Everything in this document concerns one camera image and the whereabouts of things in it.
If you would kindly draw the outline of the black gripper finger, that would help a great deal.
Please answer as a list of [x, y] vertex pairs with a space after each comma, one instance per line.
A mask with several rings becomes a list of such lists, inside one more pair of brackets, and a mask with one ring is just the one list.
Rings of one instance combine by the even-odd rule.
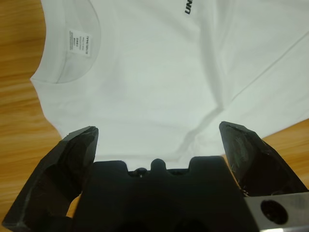
[[256, 132], [226, 121], [219, 130], [229, 167], [249, 196], [301, 193], [302, 181]]
[[98, 128], [69, 133], [38, 163], [2, 222], [12, 232], [68, 232], [66, 214], [94, 162]]

